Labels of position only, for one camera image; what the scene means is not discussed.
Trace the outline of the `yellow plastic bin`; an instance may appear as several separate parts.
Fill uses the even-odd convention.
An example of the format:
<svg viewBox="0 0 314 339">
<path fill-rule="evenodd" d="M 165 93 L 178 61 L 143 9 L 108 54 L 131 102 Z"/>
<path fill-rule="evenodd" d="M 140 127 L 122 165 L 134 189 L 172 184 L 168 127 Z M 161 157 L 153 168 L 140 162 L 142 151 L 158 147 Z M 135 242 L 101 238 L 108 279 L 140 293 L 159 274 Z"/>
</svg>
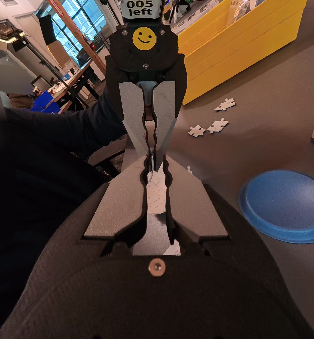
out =
<svg viewBox="0 0 314 339">
<path fill-rule="evenodd" d="M 185 55 L 188 104 L 297 37 L 306 0 L 266 0 L 226 27 L 224 0 L 178 35 Z"/>
</svg>

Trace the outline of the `white cardboard box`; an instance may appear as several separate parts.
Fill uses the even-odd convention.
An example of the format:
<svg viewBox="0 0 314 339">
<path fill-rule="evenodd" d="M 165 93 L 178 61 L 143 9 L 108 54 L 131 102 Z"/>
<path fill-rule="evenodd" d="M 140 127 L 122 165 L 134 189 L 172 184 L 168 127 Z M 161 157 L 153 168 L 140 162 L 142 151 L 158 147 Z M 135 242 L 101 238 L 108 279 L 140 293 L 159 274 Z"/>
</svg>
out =
<svg viewBox="0 0 314 339">
<path fill-rule="evenodd" d="M 191 7 L 190 11 L 186 12 L 183 17 L 178 19 L 175 24 L 171 25 L 171 31 L 179 35 L 185 29 L 189 28 L 204 15 L 206 15 L 210 10 L 216 7 L 220 2 L 219 1 L 209 1 L 205 4 L 194 5 Z"/>
</svg>

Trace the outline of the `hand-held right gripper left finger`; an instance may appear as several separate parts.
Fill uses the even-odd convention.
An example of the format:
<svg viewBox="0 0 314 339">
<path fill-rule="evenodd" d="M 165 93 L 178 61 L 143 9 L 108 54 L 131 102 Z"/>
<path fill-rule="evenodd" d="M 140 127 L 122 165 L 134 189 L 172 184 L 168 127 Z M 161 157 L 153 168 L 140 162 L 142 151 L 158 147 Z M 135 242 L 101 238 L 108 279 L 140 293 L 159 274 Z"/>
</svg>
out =
<svg viewBox="0 0 314 339">
<path fill-rule="evenodd" d="M 150 158 L 144 155 L 112 179 L 85 233 L 86 239 L 139 242 L 147 228 L 147 174 Z"/>
</svg>

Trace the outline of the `person's left forearm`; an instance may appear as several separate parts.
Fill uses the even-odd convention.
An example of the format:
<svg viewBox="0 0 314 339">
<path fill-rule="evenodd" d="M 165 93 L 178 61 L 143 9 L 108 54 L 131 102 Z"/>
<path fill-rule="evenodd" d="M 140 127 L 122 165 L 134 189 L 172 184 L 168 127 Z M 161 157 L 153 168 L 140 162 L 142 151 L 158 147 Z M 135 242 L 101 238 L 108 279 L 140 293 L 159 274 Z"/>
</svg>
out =
<svg viewBox="0 0 314 339">
<path fill-rule="evenodd" d="M 69 152 L 92 154 L 127 134 L 107 87 L 93 106 L 65 114 L 5 108 L 8 123 L 37 134 Z"/>
</svg>

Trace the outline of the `clear plastic bag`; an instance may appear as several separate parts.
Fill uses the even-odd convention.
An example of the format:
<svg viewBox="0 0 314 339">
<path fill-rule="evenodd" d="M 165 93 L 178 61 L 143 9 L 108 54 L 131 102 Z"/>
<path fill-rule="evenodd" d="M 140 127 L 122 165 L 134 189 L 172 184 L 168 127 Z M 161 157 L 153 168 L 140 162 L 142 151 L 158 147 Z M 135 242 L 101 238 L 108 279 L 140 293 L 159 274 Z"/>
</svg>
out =
<svg viewBox="0 0 314 339">
<path fill-rule="evenodd" d="M 232 22 L 244 16 L 250 4 L 250 0 L 231 0 L 228 19 Z"/>
</svg>

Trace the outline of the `white assembled puzzle ball section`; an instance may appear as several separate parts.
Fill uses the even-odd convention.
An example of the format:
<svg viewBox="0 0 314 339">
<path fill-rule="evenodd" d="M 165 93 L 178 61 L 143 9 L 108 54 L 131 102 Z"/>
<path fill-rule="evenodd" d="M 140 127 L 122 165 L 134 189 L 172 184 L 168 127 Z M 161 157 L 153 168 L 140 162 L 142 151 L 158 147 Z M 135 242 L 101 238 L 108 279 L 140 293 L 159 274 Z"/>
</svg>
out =
<svg viewBox="0 0 314 339">
<path fill-rule="evenodd" d="M 190 166 L 187 166 L 187 170 L 185 170 L 172 159 L 169 159 L 167 163 L 166 172 L 167 176 L 162 163 L 157 172 L 152 172 L 151 180 L 148 180 L 146 186 L 147 212 L 152 215 L 166 212 L 166 200 L 169 198 L 172 217 L 179 221 L 180 213 L 196 204 L 196 199 L 198 199 L 195 197 L 196 186 L 203 189 L 203 185 L 198 178 L 193 176 Z"/>
</svg>

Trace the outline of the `blue round plastic stand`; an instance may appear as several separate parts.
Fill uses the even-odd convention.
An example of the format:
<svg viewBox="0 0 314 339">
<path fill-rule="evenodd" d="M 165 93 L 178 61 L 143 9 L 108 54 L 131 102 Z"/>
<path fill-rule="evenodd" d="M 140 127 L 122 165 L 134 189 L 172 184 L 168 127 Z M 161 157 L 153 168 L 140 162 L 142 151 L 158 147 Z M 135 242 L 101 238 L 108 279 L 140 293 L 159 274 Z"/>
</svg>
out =
<svg viewBox="0 0 314 339">
<path fill-rule="evenodd" d="M 239 208 L 263 234 L 287 243 L 314 243 L 314 177 L 276 169 L 249 178 L 240 188 Z"/>
</svg>

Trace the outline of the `single pointed white puzzle piece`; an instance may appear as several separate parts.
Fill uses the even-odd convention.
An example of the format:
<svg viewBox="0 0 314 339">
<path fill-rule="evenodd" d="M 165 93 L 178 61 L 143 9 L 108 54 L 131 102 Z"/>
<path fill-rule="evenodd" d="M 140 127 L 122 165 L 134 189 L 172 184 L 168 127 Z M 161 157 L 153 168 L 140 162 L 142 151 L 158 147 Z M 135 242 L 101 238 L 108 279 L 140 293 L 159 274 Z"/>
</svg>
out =
<svg viewBox="0 0 314 339">
<path fill-rule="evenodd" d="M 214 110 L 216 111 L 216 112 L 218 112 L 218 111 L 226 111 L 228 108 L 230 108 L 230 107 L 233 107 L 233 106 L 235 106 L 235 101 L 234 101 L 234 99 L 233 98 L 231 98 L 231 99 L 225 99 L 225 101 L 224 102 L 222 102 L 217 108 L 215 108 Z"/>
</svg>

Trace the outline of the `background wooden table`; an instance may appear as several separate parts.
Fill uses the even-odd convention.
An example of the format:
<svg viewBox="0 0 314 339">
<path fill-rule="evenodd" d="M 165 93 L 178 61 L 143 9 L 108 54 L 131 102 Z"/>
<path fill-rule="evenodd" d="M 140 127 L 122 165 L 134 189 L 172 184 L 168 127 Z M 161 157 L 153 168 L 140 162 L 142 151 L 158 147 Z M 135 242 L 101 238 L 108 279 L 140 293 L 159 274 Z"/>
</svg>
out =
<svg viewBox="0 0 314 339">
<path fill-rule="evenodd" d="M 90 94 L 97 100 L 99 95 L 94 89 L 89 86 L 88 80 L 90 79 L 91 73 L 94 72 L 95 75 L 102 81 L 105 78 L 105 71 L 101 71 L 94 61 L 89 60 L 82 68 L 77 71 L 70 80 L 62 81 L 63 88 L 58 89 L 52 94 L 53 99 L 49 102 L 57 102 L 64 95 L 70 94 L 74 98 L 77 98 L 86 108 L 88 104 L 83 99 L 83 96 L 80 94 L 83 87 L 86 87 Z"/>
</svg>

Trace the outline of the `wooden beam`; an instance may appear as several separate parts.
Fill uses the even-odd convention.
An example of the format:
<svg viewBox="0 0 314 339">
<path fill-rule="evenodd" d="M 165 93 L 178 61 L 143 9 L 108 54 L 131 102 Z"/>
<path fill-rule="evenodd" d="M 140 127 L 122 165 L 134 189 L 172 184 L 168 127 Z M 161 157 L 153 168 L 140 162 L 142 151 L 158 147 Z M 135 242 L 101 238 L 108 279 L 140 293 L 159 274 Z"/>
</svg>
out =
<svg viewBox="0 0 314 339">
<path fill-rule="evenodd" d="M 96 53 L 96 51 L 86 41 L 86 39 L 84 38 L 82 32 L 76 26 L 76 24 L 74 23 L 73 19 L 66 12 L 66 10 L 62 6 L 62 4 L 58 0 L 48 0 L 47 2 L 52 6 L 53 10 L 62 19 L 62 21 L 65 23 L 66 27 L 71 31 L 73 36 L 83 46 L 84 50 L 90 56 L 90 58 L 95 63 L 95 65 L 98 67 L 100 72 L 102 72 L 102 74 L 105 75 L 105 70 L 106 70 L 105 63 L 101 60 L 101 58 Z"/>
</svg>

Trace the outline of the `blue storage bin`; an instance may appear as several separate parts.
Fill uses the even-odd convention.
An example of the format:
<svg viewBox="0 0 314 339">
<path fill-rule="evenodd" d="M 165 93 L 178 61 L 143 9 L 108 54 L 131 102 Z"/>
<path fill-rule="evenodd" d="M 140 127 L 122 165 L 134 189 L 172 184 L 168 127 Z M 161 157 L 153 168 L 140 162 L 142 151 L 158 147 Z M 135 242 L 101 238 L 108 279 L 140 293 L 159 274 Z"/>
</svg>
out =
<svg viewBox="0 0 314 339">
<path fill-rule="evenodd" d="M 30 109 L 32 112 L 43 112 L 47 114 L 58 114 L 60 112 L 59 105 L 53 101 L 53 96 L 44 91 L 34 102 Z"/>
</svg>

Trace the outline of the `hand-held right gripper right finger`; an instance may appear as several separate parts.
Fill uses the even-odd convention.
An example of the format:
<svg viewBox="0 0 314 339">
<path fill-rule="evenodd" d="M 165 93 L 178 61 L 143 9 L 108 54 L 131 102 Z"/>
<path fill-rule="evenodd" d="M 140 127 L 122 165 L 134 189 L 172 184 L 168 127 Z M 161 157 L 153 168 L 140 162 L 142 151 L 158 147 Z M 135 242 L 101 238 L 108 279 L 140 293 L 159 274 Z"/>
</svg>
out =
<svg viewBox="0 0 314 339">
<path fill-rule="evenodd" d="M 170 244 L 228 238 L 202 181 L 168 155 L 163 156 L 166 192 L 166 226 Z"/>
</svg>

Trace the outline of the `large window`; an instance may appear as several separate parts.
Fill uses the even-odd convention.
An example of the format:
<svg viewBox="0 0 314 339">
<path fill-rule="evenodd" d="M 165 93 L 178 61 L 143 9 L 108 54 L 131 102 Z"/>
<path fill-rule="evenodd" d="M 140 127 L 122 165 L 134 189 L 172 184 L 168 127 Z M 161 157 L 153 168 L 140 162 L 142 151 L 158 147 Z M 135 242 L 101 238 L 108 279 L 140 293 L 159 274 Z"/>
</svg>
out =
<svg viewBox="0 0 314 339">
<path fill-rule="evenodd" d="M 60 2 L 81 33 L 93 43 L 96 51 L 98 52 L 104 47 L 103 37 L 105 37 L 105 32 L 103 28 L 107 24 L 96 2 L 93 0 L 66 0 Z M 87 63 L 89 56 L 83 46 L 50 5 L 47 6 L 45 13 L 51 16 L 55 37 L 61 42 L 68 55 L 79 66 Z"/>
</svg>

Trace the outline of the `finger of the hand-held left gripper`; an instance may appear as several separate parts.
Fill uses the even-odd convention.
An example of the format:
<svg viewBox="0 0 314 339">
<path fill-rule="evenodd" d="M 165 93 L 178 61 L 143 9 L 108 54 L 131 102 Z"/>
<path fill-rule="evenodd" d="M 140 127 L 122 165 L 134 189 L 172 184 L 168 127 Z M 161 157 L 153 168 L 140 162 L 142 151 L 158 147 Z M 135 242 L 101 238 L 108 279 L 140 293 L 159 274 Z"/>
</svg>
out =
<svg viewBox="0 0 314 339">
<path fill-rule="evenodd" d="M 176 83 L 174 81 L 163 81 L 155 86 L 152 91 L 152 107 L 155 121 L 155 171 L 159 171 L 176 124 L 175 87 Z"/>
<path fill-rule="evenodd" d="M 143 120 L 145 113 L 143 91 L 132 82 L 119 83 L 123 124 L 136 149 L 138 156 L 144 156 L 149 151 L 146 141 L 146 127 Z"/>
</svg>

